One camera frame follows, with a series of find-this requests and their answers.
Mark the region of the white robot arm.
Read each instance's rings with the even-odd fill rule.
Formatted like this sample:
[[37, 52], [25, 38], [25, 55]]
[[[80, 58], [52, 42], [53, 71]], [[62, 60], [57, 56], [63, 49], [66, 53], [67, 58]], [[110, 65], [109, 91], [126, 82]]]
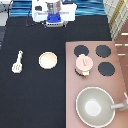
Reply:
[[62, 0], [32, 0], [32, 18], [35, 22], [58, 23], [74, 21], [77, 5]]

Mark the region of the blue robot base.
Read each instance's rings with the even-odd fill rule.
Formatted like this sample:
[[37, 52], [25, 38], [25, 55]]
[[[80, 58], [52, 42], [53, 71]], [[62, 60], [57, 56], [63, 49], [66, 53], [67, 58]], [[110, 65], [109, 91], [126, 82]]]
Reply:
[[63, 21], [61, 20], [60, 14], [48, 14], [46, 20], [47, 27], [62, 27]]

